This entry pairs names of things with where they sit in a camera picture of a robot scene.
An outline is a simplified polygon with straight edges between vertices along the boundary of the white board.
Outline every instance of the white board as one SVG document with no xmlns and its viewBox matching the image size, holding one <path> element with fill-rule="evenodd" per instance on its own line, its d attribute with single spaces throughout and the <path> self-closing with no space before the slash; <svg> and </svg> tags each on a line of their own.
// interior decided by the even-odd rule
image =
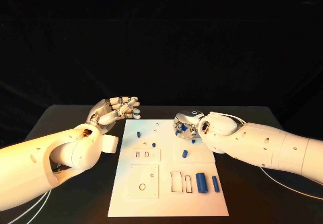
<svg viewBox="0 0 323 224">
<path fill-rule="evenodd" d="M 108 217 L 229 215 L 213 153 L 200 139 L 192 144 L 192 140 L 177 138 L 171 123 L 173 120 L 141 119 L 125 122 Z M 171 192 L 171 172 L 180 172 L 183 192 Z M 209 190 L 205 194 L 197 192 L 196 173 L 205 173 Z M 218 179 L 219 193 L 213 190 L 212 176 Z"/>
</svg>

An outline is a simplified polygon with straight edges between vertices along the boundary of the table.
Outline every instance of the table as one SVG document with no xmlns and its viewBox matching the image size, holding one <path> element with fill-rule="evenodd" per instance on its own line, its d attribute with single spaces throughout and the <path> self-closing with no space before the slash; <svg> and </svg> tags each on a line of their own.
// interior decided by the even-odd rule
<svg viewBox="0 0 323 224">
<path fill-rule="evenodd" d="M 85 122 L 89 105 L 53 105 L 43 113 L 26 140 L 73 128 Z M 245 121 L 281 128 L 267 107 L 235 106 L 140 106 L 141 119 L 173 119 L 184 109 L 226 113 Z M 47 202 L 32 224 L 127 224 L 127 223 L 323 223 L 323 201 L 308 198 L 278 185 L 261 169 L 226 154 L 215 154 L 228 217 L 107 217 L 118 163 L 125 120 L 117 121 L 109 135 L 120 137 L 115 154 L 101 154 L 97 165 L 52 190 Z M 0 212 L 6 224 L 35 204 L 33 199 Z M 29 221 L 42 203 L 14 224 Z"/>
</svg>

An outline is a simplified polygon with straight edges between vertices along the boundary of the oval hole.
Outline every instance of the oval hole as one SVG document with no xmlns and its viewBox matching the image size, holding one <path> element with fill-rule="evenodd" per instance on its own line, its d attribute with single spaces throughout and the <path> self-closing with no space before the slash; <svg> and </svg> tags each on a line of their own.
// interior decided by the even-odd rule
<svg viewBox="0 0 323 224">
<path fill-rule="evenodd" d="M 30 159 L 32 159 L 32 162 L 33 162 L 33 163 L 36 163 L 36 162 L 37 162 L 37 160 L 36 160 L 36 158 L 35 158 L 33 154 L 30 155 Z"/>
<path fill-rule="evenodd" d="M 140 190 L 144 190 L 144 189 L 146 189 L 146 185 L 141 184 L 141 185 L 140 185 Z"/>
</svg>

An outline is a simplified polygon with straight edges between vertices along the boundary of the white robotic arm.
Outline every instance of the white robotic arm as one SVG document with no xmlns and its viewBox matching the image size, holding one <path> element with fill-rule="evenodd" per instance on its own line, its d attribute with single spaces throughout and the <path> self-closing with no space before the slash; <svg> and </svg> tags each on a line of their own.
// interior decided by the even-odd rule
<svg viewBox="0 0 323 224">
<path fill-rule="evenodd" d="M 323 184 L 323 141 L 297 136 L 274 127 L 245 123 L 238 117 L 182 111 L 173 129 L 179 137 L 200 137 L 208 148 L 270 169 L 296 173 Z"/>
<path fill-rule="evenodd" d="M 140 118 L 135 97 L 118 97 L 98 102 L 86 123 L 0 149 L 0 211 L 26 203 L 89 169 L 101 152 L 115 153 L 118 138 L 104 135 L 115 120 Z M 65 165 L 53 172 L 50 159 Z"/>
</svg>

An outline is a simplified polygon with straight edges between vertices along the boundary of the robotic hand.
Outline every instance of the robotic hand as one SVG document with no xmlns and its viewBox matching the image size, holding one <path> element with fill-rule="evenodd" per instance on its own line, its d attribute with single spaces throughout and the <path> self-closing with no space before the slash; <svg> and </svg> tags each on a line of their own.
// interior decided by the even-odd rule
<svg viewBox="0 0 323 224">
<path fill-rule="evenodd" d="M 173 129 L 180 138 L 200 137 L 213 152 L 226 153 L 258 167 L 296 173 L 323 184 L 323 141 L 245 123 L 228 114 L 210 112 L 205 116 L 197 110 L 176 114 Z"/>
<path fill-rule="evenodd" d="M 89 169 L 101 152 L 115 153 L 118 138 L 104 135 L 115 120 L 140 119 L 138 98 L 102 99 L 85 124 L 0 149 L 0 211 L 26 203 Z M 68 166 L 52 172 L 50 160 Z"/>
</svg>

